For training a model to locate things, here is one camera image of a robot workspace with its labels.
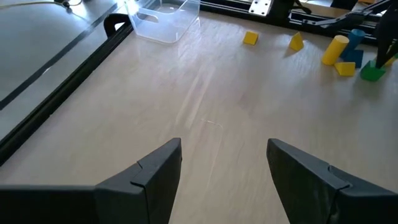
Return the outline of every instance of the green block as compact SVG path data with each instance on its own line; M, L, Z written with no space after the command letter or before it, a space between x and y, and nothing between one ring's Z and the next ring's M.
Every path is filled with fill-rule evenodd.
M361 70L361 78L370 82L376 82L381 78L386 72L386 68L376 68L376 62L370 60L365 67Z

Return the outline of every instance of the yellow block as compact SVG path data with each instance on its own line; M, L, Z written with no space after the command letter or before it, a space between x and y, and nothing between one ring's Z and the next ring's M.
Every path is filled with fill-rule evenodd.
M396 61L395 57L390 58L384 66L391 66Z
M244 36L243 42L245 44L254 45L254 44L256 44L258 38L259 38L259 34L255 33L255 32L247 31L246 35Z
M331 41L329 47L326 49L322 57L322 62L325 65L333 65L336 63L338 57L347 46L349 39L343 35L337 35Z
M354 76L355 74L355 62L335 63L335 68L341 76Z
M294 34L292 40L290 40L289 47L296 51L303 49L304 47L303 38L301 37L301 34L299 32Z

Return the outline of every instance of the metal bracket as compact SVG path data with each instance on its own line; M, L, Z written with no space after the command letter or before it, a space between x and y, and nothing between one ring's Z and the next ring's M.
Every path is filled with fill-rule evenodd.
M253 0L251 3L249 13L266 17L272 0Z

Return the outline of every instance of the yellow cylinder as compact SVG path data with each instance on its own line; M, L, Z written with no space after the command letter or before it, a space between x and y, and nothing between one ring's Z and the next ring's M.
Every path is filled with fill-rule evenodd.
M343 35L335 36L323 54L322 62L325 65L334 65L344 48L346 48L348 42L349 39Z

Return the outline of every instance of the toy block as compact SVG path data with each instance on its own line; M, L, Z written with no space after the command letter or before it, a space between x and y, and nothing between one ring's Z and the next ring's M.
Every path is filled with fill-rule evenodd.
M352 50L343 58L344 62L355 62L355 68L362 67L363 50Z
M361 78L370 82L376 82L386 72L386 68L376 68L376 61L370 60L361 70Z
M301 34L299 32L293 35L292 40L290 40L289 47L295 51L303 49L303 38L301 37Z
M255 33L255 32L247 31L246 35L244 36L243 42L245 44L255 45L258 38L259 38L259 34Z
M391 66L396 61L395 57L390 58L384 66Z
M353 29L348 34L349 43L345 47L344 51L341 53L340 57L345 58L348 52L354 50L364 39L366 33L360 29Z
M335 36L323 54L322 62L325 65L334 65L343 52L344 48L347 46L348 42L348 38L343 35Z
M335 63L335 68L341 76L354 76L355 62L339 62Z

